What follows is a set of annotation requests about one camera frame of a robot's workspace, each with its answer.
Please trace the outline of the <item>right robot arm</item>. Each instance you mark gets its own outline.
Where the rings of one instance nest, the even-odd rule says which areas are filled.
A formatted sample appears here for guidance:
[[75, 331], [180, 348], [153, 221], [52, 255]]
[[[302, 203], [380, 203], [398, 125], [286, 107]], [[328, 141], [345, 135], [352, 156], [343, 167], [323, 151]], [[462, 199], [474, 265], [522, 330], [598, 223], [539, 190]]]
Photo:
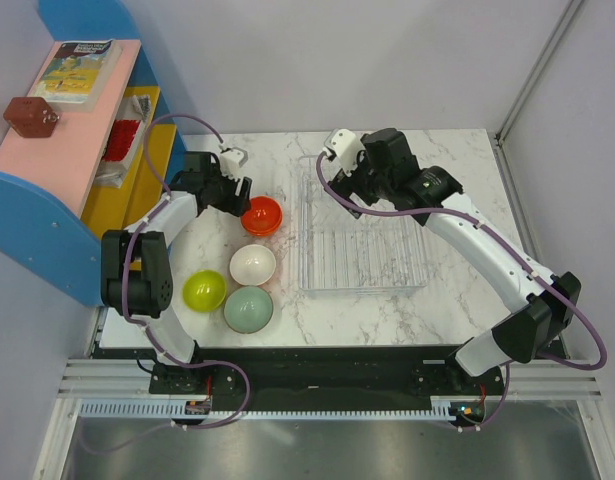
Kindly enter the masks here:
[[508, 316], [468, 340], [445, 368], [454, 392], [470, 392], [481, 375], [506, 362], [528, 363], [545, 349], [573, 317], [581, 290], [571, 273], [555, 275], [506, 239], [440, 166], [421, 167], [405, 134], [386, 128], [357, 136], [337, 129], [323, 149], [341, 166], [328, 187], [354, 217], [363, 213], [353, 196], [373, 205], [385, 200], [409, 212], [421, 226], [448, 242], [490, 284]]

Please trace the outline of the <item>clear wire dish rack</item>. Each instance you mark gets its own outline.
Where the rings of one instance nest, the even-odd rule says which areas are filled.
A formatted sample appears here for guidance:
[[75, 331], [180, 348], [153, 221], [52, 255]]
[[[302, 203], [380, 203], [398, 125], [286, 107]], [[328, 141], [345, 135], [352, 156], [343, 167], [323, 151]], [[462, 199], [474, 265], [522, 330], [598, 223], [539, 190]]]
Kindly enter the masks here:
[[421, 227], [409, 217], [354, 218], [322, 188], [316, 157], [298, 159], [300, 288], [309, 294], [409, 294], [433, 269]]

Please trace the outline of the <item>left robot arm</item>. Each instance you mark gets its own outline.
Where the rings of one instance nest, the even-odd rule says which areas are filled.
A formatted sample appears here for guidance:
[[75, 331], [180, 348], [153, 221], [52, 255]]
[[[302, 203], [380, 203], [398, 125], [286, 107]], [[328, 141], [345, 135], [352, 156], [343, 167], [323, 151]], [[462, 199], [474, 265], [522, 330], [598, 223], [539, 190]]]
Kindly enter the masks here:
[[241, 175], [247, 160], [240, 148], [185, 153], [182, 170], [164, 185], [156, 205], [101, 239], [103, 304], [141, 330], [160, 362], [175, 365], [172, 382], [185, 393], [202, 389], [207, 371], [192, 360], [196, 342], [172, 307], [169, 247], [209, 207], [237, 218], [251, 209], [252, 180]]

